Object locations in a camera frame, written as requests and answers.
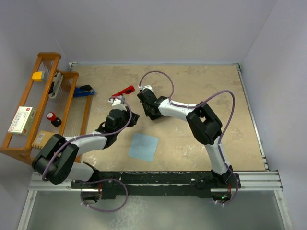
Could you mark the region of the black sunglasses case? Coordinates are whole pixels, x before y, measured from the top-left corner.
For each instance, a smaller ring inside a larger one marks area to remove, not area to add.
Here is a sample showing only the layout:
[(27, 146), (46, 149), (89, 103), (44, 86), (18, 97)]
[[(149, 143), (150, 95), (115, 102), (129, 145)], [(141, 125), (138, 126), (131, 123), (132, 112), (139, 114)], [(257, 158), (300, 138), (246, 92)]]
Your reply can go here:
[(156, 101), (156, 97), (142, 93), (137, 94), (137, 96), (143, 106), (145, 115), (151, 120), (155, 120), (156, 109), (154, 107), (154, 103)]

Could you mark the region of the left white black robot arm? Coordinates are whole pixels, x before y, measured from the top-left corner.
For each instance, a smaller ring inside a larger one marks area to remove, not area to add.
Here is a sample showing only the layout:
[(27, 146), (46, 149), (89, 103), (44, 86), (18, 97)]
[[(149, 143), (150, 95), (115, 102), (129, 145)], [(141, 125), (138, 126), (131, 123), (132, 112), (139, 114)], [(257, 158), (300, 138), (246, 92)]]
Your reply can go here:
[(124, 128), (136, 125), (139, 117), (128, 108), (112, 109), (106, 121), (90, 134), (76, 137), (54, 134), (35, 157), (32, 168), (42, 175), (43, 181), (50, 181), (54, 185), (70, 179), (81, 180), (88, 188), (93, 188), (99, 181), (95, 173), (97, 169), (88, 163), (75, 162), (76, 157), (107, 149)]

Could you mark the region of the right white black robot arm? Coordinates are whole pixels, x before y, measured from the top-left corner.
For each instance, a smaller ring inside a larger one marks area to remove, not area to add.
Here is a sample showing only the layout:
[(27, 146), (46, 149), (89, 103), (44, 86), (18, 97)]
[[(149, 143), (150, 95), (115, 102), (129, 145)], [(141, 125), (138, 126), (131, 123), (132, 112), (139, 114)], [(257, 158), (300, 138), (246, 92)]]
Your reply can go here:
[(222, 137), (222, 122), (208, 104), (201, 106), (170, 103), (167, 97), (157, 98), (151, 86), (140, 87), (137, 94), (144, 112), (151, 120), (172, 117), (188, 123), (194, 138), (205, 146), (211, 161), (213, 182), (217, 187), (225, 187), (233, 174), (219, 139)]

